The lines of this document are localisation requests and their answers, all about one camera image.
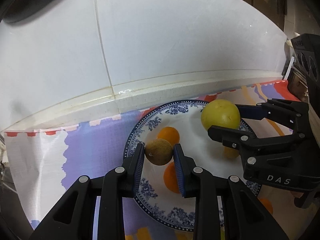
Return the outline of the small orange kumquat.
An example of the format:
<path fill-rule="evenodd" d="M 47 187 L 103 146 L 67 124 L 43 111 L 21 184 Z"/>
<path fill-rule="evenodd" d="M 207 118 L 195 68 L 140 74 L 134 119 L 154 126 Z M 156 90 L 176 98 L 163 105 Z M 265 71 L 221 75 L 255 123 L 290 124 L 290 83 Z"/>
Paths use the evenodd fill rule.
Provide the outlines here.
<path fill-rule="evenodd" d="M 225 147 L 224 148 L 224 155 L 226 158 L 235 159 L 239 156 L 239 151 L 234 148 Z"/>

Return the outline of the yellow-green apple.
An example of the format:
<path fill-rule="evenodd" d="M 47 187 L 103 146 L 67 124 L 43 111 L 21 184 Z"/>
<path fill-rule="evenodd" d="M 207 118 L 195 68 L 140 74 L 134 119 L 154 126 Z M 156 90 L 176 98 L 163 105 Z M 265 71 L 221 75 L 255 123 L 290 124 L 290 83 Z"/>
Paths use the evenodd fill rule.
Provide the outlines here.
<path fill-rule="evenodd" d="M 236 105 L 223 99 L 208 103 L 201 113 L 201 123 L 205 130 L 211 126 L 238 129 L 240 120 L 240 112 Z"/>

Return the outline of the large orange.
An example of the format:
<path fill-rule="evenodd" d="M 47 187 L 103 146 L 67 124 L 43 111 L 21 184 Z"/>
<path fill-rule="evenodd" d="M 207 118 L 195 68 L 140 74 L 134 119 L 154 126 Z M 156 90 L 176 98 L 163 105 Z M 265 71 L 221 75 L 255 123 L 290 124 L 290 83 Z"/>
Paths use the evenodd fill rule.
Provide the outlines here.
<path fill-rule="evenodd" d="M 163 173 L 163 180 L 166 187 L 173 193 L 180 194 L 180 190 L 178 187 L 175 164 L 171 162 Z"/>

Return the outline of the brown-green small fruit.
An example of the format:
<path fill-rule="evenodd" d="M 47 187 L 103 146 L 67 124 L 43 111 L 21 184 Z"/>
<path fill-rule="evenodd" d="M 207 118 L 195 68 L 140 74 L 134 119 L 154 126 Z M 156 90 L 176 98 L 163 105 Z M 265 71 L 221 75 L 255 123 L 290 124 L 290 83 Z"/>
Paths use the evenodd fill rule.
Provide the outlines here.
<path fill-rule="evenodd" d="M 155 139 L 145 145 L 145 156 L 154 165 L 166 165 L 172 155 L 172 145 L 164 139 Z"/>

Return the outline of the medium orange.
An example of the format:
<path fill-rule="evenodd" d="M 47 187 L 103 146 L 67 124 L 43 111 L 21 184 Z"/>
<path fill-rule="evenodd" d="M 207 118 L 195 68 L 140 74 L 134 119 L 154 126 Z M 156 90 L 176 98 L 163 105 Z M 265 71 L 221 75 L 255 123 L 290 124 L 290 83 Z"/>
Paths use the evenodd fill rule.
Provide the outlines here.
<path fill-rule="evenodd" d="M 267 198 L 259 198 L 259 201 L 263 204 L 263 206 L 267 209 L 267 211 L 273 215 L 273 206 L 270 200 Z"/>

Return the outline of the blue white porcelain plate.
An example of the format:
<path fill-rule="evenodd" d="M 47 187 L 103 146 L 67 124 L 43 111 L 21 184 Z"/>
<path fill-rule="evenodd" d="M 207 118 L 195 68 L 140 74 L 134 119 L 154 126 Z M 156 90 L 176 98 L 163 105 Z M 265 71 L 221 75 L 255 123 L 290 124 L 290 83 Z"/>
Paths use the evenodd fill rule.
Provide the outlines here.
<path fill-rule="evenodd" d="M 175 128 L 180 135 L 184 155 L 214 176 L 243 178 L 241 158 L 228 159 L 224 146 L 212 141 L 201 124 L 201 113 L 207 105 L 202 100 L 178 100 L 161 105 L 141 117 L 131 131 L 123 157 L 133 155 L 138 143 L 156 139 L 161 129 Z M 140 208 L 157 222 L 170 228 L 192 232 L 195 222 L 195 199 L 183 198 L 170 191 L 163 180 L 166 166 L 144 161 L 140 186 L 135 196 Z"/>

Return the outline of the small orange mandarin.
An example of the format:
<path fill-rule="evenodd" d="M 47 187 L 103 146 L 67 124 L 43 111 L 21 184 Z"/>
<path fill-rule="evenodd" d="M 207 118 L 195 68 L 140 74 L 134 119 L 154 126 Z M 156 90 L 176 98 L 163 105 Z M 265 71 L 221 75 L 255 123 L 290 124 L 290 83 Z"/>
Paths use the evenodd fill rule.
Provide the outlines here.
<path fill-rule="evenodd" d="M 180 143 L 180 134 L 177 129 L 167 126 L 159 131 L 157 139 L 164 139 L 168 141 L 171 146 L 175 146 Z"/>

